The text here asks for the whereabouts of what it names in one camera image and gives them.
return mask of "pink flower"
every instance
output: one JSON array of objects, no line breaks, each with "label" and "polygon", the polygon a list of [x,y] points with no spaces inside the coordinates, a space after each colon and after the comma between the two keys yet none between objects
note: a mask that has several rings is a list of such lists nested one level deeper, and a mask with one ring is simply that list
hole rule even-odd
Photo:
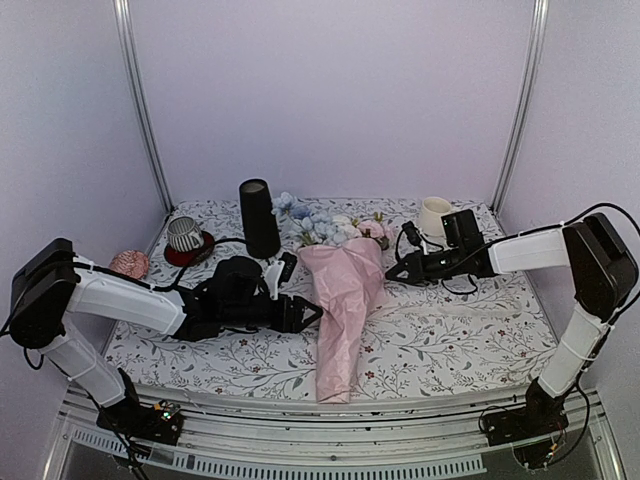
[{"label": "pink flower", "polygon": [[362,232],[362,235],[370,238],[383,238],[384,228],[378,222],[373,220],[365,220],[358,224],[358,230]]},{"label": "pink flower", "polygon": [[392,238],[396,238],[396,231],[391,225],[387,225],[383,228],[385,237],[387,237],[389,240],[391,240]]}]

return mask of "white wall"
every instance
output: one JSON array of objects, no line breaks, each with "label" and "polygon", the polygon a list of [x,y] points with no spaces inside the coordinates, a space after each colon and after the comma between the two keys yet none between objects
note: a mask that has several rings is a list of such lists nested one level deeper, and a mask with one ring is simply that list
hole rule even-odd
[{"label": "white wall", "polygon": [[[0,2],[0,315],[10,281],[57,236],[107,263],[145,249],[162,211],[136,126],[110,0]],[[96,343],[106,321],[84,325]],[[66,383],[0,340],[0,478],[42,475]]]},{"label": "white wall", "polygon": [[[567,219],[609,200],[640,219],[640,2],[551,2],[544,54],[502,214],[511,231]],[[640,260],[640,242],[610,217]],[[534,276],[558,331],[573,289],[566,271]],[[628,478],[640,478],[640,306],[619,322],[590,377]]]},{"label": "white wall", "polygon": [[247,177],[300,195],[488,200],[531,0],[138,0],[160,155],[179,200]]}]

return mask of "table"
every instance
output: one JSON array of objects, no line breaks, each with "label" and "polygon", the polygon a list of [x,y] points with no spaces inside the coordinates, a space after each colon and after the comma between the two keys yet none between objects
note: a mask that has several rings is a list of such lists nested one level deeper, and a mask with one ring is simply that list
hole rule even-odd
[{"label": "table", "polygon": [[[361,219],[382,212],[399,230],[417,220],[414,199],[307,199],[312,210]],[[474,211],[485,239],[502,235],[495,218],[478,202],[453,202]],[[216,238],[242,236],[235,201],[183,202],[173,217],[188,215]],[[395,262],[392,248],[383,265]],[[292,241],[283,235],[283,249]],[[147,281],[165,285],[178,268],[163,257],[163,233],[151,254]],[[410,251],[406,242],[401,253]],[[224,244],[214,256],[187,271],[182,284],[195,286],[213,274],[220,259],[246,255],[244,246]],[[526,384],[537,376],[556,342],[527,278],[522,273],[477,281],[478,292],[456,296],[442,286],[386,284],[388,302],[368,318],[362,335],[352,401],[454,395]],[[465,288],[464,279],[452,289]],[[312,298],[312,280],[298,266],[284,293]],[[216,395],[315,402],[317,326],[301,334],[261,330],[253,335],[225,332],[197,343],[118,323],[105,353],[138,383]]]}]

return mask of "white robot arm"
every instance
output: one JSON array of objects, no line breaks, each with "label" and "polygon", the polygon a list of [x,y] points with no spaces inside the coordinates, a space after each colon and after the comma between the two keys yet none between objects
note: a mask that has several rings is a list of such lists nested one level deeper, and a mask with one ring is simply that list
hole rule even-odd
[{"label": "white robot arm", "polygon": [[571,268],[576,287],[573,314],[555,354],[529,386],[526,406],[483,416],[483,430],[491,445],[566,428],[564,399],[594,361],[620,313],[628,308],[625,302],[638,280],[634,258],[602,213],[488,244],[471,210],[448,215],[442,221],[452,248],[425,255],[419,248],[420,233],[408,222],[403,233],[419,249],[398,257],[387,279],[420,285],[461,274],[482,278],[520,270]]},{"label": "white robot arm", "polygon": [[13,309],[5,327],[18,345],[37,349],[89,392],[100,406],[101,427],[175,444],[181,416],[170,406],[141,406],[127,374],[95,351],[71,316],[100,315],[184,341],[216,337],[224,327],[299,332],[317,320],[322,309],[278,293],[291,277],[295,260],[284,254],[263,275],[255,261],[232,257],[220,261],[214,275],[194,289],[158,287],[96,266],[77,256],[70,241],[57,239],[15,275]]}]

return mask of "black cup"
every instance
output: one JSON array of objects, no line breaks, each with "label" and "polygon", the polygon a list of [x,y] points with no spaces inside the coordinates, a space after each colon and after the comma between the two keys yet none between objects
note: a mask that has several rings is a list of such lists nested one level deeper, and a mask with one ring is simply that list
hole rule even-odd
[{"label": "black cup", "polygon": [[271,258],[280,250],[280,232],[272,209],[267,182],[254,178],[240,185],[244,239],[247,253],[254,258]]}]

